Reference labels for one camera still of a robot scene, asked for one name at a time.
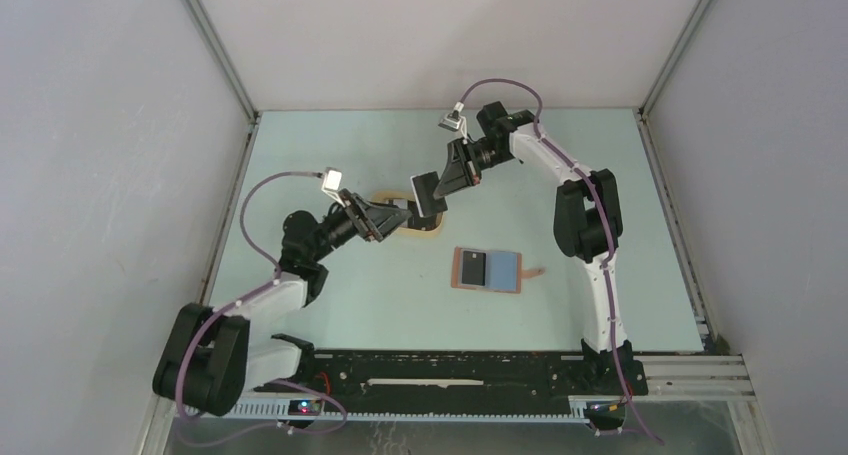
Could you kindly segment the beige oval card tray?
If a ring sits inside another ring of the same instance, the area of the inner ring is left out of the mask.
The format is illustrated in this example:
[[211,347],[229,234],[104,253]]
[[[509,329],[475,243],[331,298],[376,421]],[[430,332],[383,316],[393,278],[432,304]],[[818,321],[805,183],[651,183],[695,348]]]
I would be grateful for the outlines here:
[[417,201],[412,192],[381,190],[374,192],[369,200],[374,203],[405,208],[411,212],[411,217],[395,231],[398,235],[416,238],[435,238],[442,230],[444,214],[439,213],[429,217],[422,217],[419,214]]

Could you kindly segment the black credit card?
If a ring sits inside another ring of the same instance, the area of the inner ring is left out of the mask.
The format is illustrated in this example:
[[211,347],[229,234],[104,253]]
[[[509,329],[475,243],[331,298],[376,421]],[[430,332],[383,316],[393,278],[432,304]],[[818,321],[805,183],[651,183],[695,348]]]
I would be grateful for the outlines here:
[[459,282],[462,285],[483,287],[486,285],[487,254],[464,250],[461,252]]

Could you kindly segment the brown leather card holder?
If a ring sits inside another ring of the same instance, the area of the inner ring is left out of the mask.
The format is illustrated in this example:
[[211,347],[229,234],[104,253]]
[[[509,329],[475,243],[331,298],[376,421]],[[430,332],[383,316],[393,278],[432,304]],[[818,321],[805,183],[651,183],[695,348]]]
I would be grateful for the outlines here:
[[[464,250],[480,251],[487,254],[485,286],[468,286],[459,282],[461,252]],[[543,267],[524,268],[522,254],[519,252],[456,247],[453,252],[450,284],[455,289],[520,294],[525,280],[539,277],[545,272],[546,269]]]

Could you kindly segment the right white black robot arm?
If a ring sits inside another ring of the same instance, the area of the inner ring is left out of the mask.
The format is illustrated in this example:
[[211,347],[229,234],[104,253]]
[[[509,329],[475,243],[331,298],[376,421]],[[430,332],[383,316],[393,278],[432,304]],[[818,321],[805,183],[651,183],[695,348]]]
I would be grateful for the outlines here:
[[482,135],[472,139],[463,109],[457,103],[439,123],[456,134],[447,145],[444,169],[412,181],[420,214],[429,217],[446,211],[448,196],[479,185],[484,171],[512,160],[550,175],[556,185],[555,243],[564,256],[583,264],[589,282],[581,377],[593,392],[610,391],[620,382],[623,362],[631,352],[616,282],[623,222],[615,175],[579,163],[544,132],[538,115],[529,110],[510,113],[500,102],[485,105],[476,115]]

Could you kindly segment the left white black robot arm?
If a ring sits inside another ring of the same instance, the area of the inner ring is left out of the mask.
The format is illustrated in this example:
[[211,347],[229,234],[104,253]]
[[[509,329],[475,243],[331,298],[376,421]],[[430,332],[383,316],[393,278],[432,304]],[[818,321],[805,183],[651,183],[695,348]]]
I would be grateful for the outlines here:
[[214,308],[184,305],[152,380],[153,392],[199,412],[223,416],[241,395],[279,379],[304,391],[316,378],[309,342],[274,331],[284,315],[313,302],[328,277],[321,261],[355,237],[380,242],[412,213],[343,189],[322,219],[306,210],[282,224],[282,251],[269,282]]

